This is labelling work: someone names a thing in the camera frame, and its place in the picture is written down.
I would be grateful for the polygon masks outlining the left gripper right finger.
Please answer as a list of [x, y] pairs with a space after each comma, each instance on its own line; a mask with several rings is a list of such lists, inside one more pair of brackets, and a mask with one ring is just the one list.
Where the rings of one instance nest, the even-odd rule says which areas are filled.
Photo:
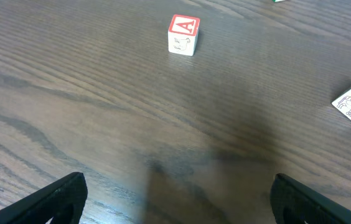
[[270, 205], [277, 224], [351, 224], [351, 210], [282, 173], [274, 177]]

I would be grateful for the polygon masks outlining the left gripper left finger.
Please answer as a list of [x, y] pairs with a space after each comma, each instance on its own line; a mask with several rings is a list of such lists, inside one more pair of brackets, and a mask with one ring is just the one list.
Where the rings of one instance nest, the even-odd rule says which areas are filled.
[[78, 224], [87, 196], [83, 173], [72, 172], [0, 210], [0, 224]]

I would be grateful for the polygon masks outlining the red letter A block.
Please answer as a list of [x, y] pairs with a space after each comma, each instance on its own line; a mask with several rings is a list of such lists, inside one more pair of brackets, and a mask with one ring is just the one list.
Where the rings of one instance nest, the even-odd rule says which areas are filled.
[[200, 19], [174, 14], [168, 29], [168, 50], [174, 54], [193, 56], [197, 45]]

